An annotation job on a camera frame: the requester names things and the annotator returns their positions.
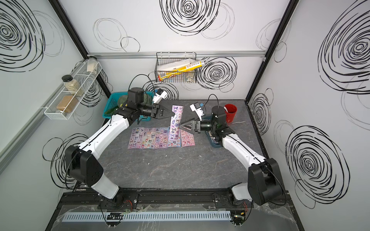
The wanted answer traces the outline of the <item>purple holographic Kuromi sheet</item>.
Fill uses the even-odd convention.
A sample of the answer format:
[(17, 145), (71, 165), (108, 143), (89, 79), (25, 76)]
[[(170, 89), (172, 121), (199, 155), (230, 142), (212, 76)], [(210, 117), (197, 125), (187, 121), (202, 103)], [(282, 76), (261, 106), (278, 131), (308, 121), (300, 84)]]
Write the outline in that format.
[(183, 113), (183, 106), (173, 105), (172, 112), (174, 113), (174, 116), (171, 118), (169, 130), (169, 140), (171, 141), (178, 139), (179, 126), (181, 123)]

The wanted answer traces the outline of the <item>blue glitter sticker sheet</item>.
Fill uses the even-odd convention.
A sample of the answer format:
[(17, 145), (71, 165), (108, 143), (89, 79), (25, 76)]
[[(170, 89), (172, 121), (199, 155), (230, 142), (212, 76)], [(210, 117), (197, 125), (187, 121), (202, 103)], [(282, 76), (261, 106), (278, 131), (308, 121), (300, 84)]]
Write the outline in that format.
[(156, 128), (154, 149), (166, 149), (168, 147), (169, 128)]

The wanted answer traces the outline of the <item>dark teal storage box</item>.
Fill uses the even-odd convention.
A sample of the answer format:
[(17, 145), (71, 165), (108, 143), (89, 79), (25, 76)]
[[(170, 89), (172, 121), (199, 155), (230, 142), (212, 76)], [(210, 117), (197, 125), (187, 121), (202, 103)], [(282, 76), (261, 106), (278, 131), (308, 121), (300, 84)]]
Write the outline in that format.
[(210, 130), (207, 135), (210, 138), (210, 143), (213, 147), (222, 147), (222, 133), (226, 125), (226, 116), (212, 114), (210, 117)]

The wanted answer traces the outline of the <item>pink My Melody sticker sheet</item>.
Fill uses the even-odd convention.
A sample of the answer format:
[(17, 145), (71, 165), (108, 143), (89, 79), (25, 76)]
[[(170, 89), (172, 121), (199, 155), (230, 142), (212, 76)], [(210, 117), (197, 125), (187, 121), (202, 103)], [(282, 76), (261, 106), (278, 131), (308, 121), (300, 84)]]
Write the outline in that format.
[(184, 130), (181, 130), (180, 134), (182, 147), (195, 146), (195, 139), (193, 134)]

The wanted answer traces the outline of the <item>purple Kuromi sticker sheet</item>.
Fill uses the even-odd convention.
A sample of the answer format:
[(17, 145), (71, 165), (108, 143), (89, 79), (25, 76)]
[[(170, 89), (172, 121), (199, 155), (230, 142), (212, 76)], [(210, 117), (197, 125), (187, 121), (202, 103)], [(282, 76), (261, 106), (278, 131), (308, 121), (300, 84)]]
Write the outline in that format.
[(133, 128), (131, 136), (130, 136), (130, 140), (129, 140), (128, 149), (141, 149), (143, 135), (144, 135), (144, 128), (142, 127)]

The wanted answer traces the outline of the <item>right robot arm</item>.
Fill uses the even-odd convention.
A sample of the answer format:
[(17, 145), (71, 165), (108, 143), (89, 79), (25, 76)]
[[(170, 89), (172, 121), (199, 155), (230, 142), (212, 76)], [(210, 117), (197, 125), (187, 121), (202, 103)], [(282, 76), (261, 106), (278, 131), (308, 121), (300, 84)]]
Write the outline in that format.
[(190, 109), (198, 117), (182, 122), (179, 128), (191, 134), (206, 132), (211, 141), (231, 152), (247, 170), (247, 182), (231, 187), (234, 200), (249, 200), (261, 206), (268, 202), (274, 203), (281, 196), (286, 197), (277, 161), (265, 158), (244, 143), (228, 126), (224, 108), (214, 106), (212, 116), (208, 119), (203, 118), (202, 105), (199, 103), (192, 104)]

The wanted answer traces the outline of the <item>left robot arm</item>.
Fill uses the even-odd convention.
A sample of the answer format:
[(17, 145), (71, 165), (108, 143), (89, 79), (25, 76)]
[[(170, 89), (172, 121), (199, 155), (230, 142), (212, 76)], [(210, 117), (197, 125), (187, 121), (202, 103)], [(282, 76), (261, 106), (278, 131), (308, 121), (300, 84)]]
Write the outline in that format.
[(168, 98), (167, 91), (158, 89), (154, 92), (152, 104), (144, 104), (143, 88), (131, 88), (127, 100), (112, 113), (109, 121), (86, 141), (65, 150), (66, 175), (87, 185), (107, 199), (114, 199), (119, 193), (119, 186), (105, 174), (99, 158), (110, 143), (124, 130), (129, 128), (141, 116), (163, 119), (174, 116), (174, 112), (160, 102)]

